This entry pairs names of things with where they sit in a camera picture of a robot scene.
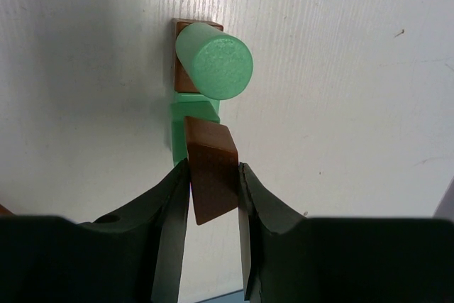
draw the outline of green block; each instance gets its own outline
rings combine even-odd
[[[206,23],[184,28],[175,51],[194,86],[210,99],[240,94],[253,73],[253,56],[245,43]]]
[[[219,115],[219,104],[220,101],[218,99],[209,99],[208,97],[202,94],[192,94],[189,92],[175,92],[174,102],[204,102],[209,101],[214,108],[216,114]]]
[[[218,114],[209,101],[175,102],[170,105],[172,114],[172,156],[174,166],[187,158],[186,138],[184,135],[184,117],[220,123]]]

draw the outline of white surface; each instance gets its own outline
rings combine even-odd
[[[430,216],[454,173],[453,4],[0,0],[0,201],[89,221],[162,179],[170,19],[187,17],[252,50],[221,119],[278,197],[309,216]],[[239,252],[236,212],[191,211],[181,302],[239,289]]]

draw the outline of building block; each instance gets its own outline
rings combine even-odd
[[[214,23],[212,21],[196,21],[192,19],[173,19],[174,27],[174,42],[176,41],[178,35],[184,28],[193,23],[206,23],[214,28],[223,31],[224,28],[221,24]],[[182,63],[179,61],[177,54],[175,53],[175,63],[174,63],[174,89],[176,92],[186,92],[198,94],[199,90],[194,86],[186,70],[183,68]]]
[[[220,101],[218,99],[209,99],[208,97],[202,94],[190,94],[187,92],[175,92],[174,102],[203,102],[208,101],[214,108],[216,114],[219,115],[219,104]]]
[[[252,77],[253,57],[246,44],[207,23],[183,28],[175,52],[195,88],[210,99],[239,95]]]
[[[187,116],[184,130],[196,222],[202,225],[238,207],[238,151],[221,124]]]
[[[172,114],[172,156],[174,166],[187,157],[184,137],[184,117],[193,116],[219,123],[218,114],[209,101],[176,102],[170,105]]]

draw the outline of brown object at image edge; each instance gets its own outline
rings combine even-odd
[[[199,90],[194,86],[192,83],[191,78],[187,74],[186,70],[183,68],[182,63],[179,61],[177,57],[177,53],[175,51],[175,42],[177,41],[177,37],[182,30],[190,24],[193,23],[206,23],[214,28],[217,28],[220,31],[224,30],[224,27],[221,24],[214,23],[213,21],[197,21],[192,19],[180,19],[174,18],[172,20],[172,27],[174,30],[174,90],[176,92],[189,92],[194,94],[199,94]]]
[[[228,127],[184,118],[197,225],[238,207],[238,151]]]
[[[0,216],[12,216],[13,213],[0,204]]]

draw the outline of green cylinder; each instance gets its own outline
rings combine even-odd
[[[206,23],[184,28],[175,50],[194,86],[210,99],[235,97],[253,74],[253,56],[245,43]]]

